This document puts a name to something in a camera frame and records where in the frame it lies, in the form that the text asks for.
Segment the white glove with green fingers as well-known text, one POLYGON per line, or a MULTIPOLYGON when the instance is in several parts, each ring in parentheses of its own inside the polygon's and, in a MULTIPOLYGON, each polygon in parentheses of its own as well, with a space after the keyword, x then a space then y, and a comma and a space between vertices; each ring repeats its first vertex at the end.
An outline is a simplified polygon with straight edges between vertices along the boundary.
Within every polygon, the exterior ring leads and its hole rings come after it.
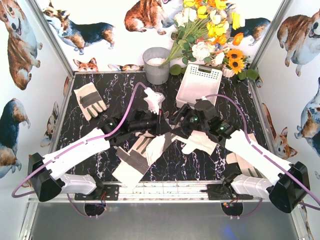
POLYGON ((177 136, 171 132, 160 136, 153 136, 147 132, 138 136, 132 149, 146 158, 148 166, 150 167, 176 139, 177 136))

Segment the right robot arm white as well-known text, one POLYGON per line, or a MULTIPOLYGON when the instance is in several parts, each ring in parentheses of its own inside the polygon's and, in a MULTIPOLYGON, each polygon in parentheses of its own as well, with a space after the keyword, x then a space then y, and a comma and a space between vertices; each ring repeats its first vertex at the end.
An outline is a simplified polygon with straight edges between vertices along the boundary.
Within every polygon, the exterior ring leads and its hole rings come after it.
POLYGON ((184 104, 170 119, 171 132, 187 139, 193 131, 205 133, 214 143, 238 155, 256 168, 262 177, 233 173, 225 180, 238 195, 269 199, 284 213, 292 210, 310 190, 307 167, 282 159, 247 137, 246 132, 227 119, 220 118, 216 107, 198 99, 193 107, 184 104))

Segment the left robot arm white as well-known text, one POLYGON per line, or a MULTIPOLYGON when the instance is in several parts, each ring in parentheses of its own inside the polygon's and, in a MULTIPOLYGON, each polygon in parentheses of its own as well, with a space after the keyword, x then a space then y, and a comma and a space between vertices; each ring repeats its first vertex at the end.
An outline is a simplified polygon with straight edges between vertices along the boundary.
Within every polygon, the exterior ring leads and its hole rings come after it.
POLYGON ((40 202, 47 202, 60 194, 82 194, 95 200, 104 188, 94 174, 74 175, 67 172, 91 156, 118 147, 135 133, 152 136, 170 131, 166 117, 169 112, 152 113, 135 109, 128 116, 122 113, 107 118, 84 137, 44 156, 34 153, 28 157, 27 173, 40 202))

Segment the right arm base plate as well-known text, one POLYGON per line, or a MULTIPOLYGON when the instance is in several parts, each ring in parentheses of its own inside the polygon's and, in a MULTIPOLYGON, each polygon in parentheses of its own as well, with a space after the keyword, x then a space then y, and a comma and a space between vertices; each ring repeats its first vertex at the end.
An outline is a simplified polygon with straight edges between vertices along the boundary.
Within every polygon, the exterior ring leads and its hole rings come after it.
POLYGON ((235 189, 231 187, 231 183, 239 174, 232 173, 226 177, 222 183, 207 184, 206 189, 200 190, 202 193, 207 193, 209 200, 252 200, 254 197, 248 194, 236 193, 235 189))

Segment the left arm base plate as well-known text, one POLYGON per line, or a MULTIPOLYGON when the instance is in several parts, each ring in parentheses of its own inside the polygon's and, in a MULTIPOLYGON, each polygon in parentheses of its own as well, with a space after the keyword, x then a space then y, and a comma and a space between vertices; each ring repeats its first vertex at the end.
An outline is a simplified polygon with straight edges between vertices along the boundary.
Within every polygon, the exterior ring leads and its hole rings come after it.
POLYGON ((97 187, 92 193, 84 195, 82 193, 76 193, 74 199, 76 201, 117 201, 119 197, 118 184, 104 184, 103 187, 97 187))

